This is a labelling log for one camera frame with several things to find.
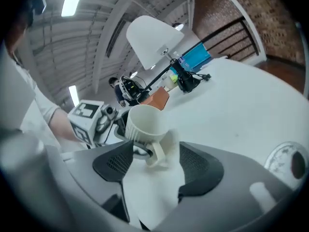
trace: white ceiling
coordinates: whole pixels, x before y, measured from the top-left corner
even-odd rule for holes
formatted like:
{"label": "white ceiling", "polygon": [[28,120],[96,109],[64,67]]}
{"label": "white ceiling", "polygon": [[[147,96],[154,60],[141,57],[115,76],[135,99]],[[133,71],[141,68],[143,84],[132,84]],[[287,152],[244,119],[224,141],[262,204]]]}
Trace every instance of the white ceiling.
{"label": "white ceiling", "polygon": [[58,104],[70,99],[71,85],[79,94],[97,92],[109,77],[141,67],[126,39],[127,27],[138,16],[152,15],[170,25],[190,24],[192,18],[187,0],[80,0],[72,17],[61,17],[64,0],[46,2],[27,37],[30,57]]}

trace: mug handle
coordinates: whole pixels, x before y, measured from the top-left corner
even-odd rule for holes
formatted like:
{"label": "mug handle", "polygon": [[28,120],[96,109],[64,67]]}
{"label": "mug handle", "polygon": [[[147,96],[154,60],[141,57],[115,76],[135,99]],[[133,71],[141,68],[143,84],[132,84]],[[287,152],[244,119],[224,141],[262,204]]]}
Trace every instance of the mug handle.
{"label": "mug handle", "polygon": [[165,153],[161,147],[161,144],[158,142],[153,142],[146,146],[153,152],[153,155],[146,159],[146,163],[149,167],[154,167],[160,164],[163,160],[165,160]]}

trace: green object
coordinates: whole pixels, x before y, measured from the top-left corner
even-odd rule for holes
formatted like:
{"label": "green object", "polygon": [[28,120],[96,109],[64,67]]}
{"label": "green object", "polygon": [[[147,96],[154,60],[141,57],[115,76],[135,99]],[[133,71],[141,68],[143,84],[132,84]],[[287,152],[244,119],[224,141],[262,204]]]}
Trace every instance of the green object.
{"label": "green object", "polygon": [[170,78],[172,79],[173,83],[176,83],[178,80],[178,75],[171,75]]}

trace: brown box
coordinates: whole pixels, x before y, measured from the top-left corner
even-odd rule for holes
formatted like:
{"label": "brown box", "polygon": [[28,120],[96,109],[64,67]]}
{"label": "brown box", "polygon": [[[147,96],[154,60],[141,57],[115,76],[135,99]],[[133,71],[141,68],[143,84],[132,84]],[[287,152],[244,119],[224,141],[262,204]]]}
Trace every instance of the brown box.
{"label": "brown box", "polygon": [[163,110],[168,99],[169,93],[167,93],[164,88],[160,87],[155,93],[144,100],[141,104],[154,106],[160,110]]}

